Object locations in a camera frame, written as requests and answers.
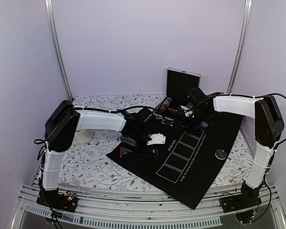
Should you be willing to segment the purple small blind button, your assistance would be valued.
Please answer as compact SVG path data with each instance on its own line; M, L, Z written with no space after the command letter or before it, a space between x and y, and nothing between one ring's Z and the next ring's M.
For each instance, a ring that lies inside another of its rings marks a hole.
M201 122L200 126L203 128L207 128L208 127L208 123L207 122Z

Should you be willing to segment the blue playing card deck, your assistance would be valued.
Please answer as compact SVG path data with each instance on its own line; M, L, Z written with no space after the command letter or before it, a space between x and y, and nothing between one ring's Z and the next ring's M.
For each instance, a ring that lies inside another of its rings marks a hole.
M124 136L121 136L121 142L126 143L130 146L136 146L137 145L137 143L132 138L124 137Z

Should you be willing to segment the black and green chip stack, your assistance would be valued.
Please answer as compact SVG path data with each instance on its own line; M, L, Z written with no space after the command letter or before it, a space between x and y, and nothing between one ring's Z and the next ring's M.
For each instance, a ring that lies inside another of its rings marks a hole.
M158 155L159 155L159 152L158 152L157 148L150 148L149 149L149 157L150 158L158 157Z

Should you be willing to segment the black white dealer button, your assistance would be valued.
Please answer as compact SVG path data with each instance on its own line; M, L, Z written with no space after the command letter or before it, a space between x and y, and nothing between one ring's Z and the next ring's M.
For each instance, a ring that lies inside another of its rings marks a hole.
M223 149L218 149L215 152L215 157L219 160L225 160L227 157L227 153Z

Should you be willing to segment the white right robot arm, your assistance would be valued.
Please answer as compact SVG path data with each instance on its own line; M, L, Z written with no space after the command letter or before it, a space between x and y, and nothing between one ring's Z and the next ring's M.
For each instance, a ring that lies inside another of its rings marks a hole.
M241 208L255 201L257 193L265 183L265 176L272 166L275 152L284 130L284 121L273 95L247 96L236 94L204 94L200 88L188 93L191 108L181 108L175 118L184 126L198 124L211 112L230 113L250 117L255 121L255 156L249 175L242 185L242 194L237 198Z

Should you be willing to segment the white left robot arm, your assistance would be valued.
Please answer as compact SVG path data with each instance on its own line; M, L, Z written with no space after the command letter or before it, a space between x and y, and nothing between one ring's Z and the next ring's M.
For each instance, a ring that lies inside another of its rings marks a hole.
M90 130L110 130L120 132L124 137L133 140L145 150L147 146L162 144L165 136L151 133L150 124L155 121L153 108L140 106L137 113L129 113L128 108L116 111L100 108L74 107L70 101L64 100L56 108L45 124L44 139L36 139L35 144L43 145L41 155L40 187L45 190L42 198L51 207L61 203L58 189L58 177L65 152L71 147L73 139L80 132L83 142L92 139Z

